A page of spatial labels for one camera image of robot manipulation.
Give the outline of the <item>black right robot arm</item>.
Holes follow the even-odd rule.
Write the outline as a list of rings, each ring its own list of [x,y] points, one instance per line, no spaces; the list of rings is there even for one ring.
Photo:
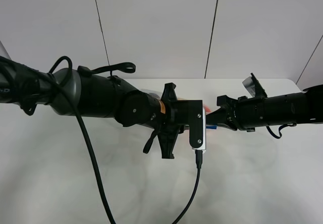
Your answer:
[[[275,97],[245,96],[238,99],[226,95],[217,98],[218,110],[206,115],[208,126],[233,131],[253,131],[257,127],[322,123],[322,85],[304,93]]]

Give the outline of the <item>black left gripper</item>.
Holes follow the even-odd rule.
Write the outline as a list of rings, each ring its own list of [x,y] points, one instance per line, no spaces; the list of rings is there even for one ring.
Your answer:
[[[176,85],[174,83],[166,83],[164,91],[159,102],[165,107],[165,113],[161,113],[161,118],[153,127],[153,132],[147,140],[143,153],[148,154],[155,137],[158,138],[162,159],[174,159],[173,150],[177,137],[184,131],[184,125],[175,122],[175,108],[173,104],[178,101],[175,93]]]

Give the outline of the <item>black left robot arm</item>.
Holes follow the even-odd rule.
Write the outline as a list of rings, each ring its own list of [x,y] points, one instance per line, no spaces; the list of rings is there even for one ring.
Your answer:
[[[140,91],[118,76],[103,77],[107,71],[133,73],[133,63],[120,63],[91,70],[72,61],[66,68],[53,66],[42,73],[26,65],[1,58],[1,103],[18,105],[27,115],[39,104],[49,105],[59,115],[113,118],[124,127],[142,125],[153,132],[144,146],[148,153],[158,139],[161,156],[174,158],[173,149],[183,127],[170,121],[170,104]]]

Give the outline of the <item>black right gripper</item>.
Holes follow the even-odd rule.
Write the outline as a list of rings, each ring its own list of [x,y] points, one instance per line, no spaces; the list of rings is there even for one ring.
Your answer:
[[[207,127],[221,127],[229,130],[255,132],[254,127],[248,127],[248,107],[245,105],[249,98],[240,96],[237,99],[222,95],[217,97],[217,106],[229,107],[229,113],[224,108],[219,108],[206,115]]]

